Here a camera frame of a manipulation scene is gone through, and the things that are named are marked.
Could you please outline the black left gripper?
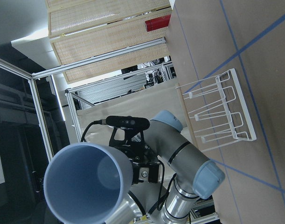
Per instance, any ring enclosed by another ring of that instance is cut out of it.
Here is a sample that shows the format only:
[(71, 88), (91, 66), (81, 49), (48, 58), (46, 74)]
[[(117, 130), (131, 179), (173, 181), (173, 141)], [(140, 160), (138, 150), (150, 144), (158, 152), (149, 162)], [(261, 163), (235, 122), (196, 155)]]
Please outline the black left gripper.
[(160, 162), (155, 152), (145, 143), (143, 131), (124, 129), (125, 138), (115, 139), (119, 128), (114, 127), (109, 146), (123, 152), (133, 168), (132, 184), (140, 182), (158, 183)]

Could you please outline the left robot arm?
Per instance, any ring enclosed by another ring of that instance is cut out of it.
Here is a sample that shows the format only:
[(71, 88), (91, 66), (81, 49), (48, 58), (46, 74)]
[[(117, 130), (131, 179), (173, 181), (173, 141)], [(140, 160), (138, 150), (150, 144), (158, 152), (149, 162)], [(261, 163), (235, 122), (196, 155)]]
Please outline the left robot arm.
[(151, 200), (144, 193), (130, 194), (144, 203), (143, 212), (157, 224), (186, 223), (196, 201), (209, 198), (225, 178), (212, 160), (182, 136), (181, 122), (167, 110), (152, 119), (109, 116), (105, 122), (114, 131), (125, 133), (123, 140), (111, 138), (109, 144), (132, 162), (135, 184), (157, 183), (161, 161), (174, 171), (166, 191), (152, 188), (158, 193), (157, 199)]

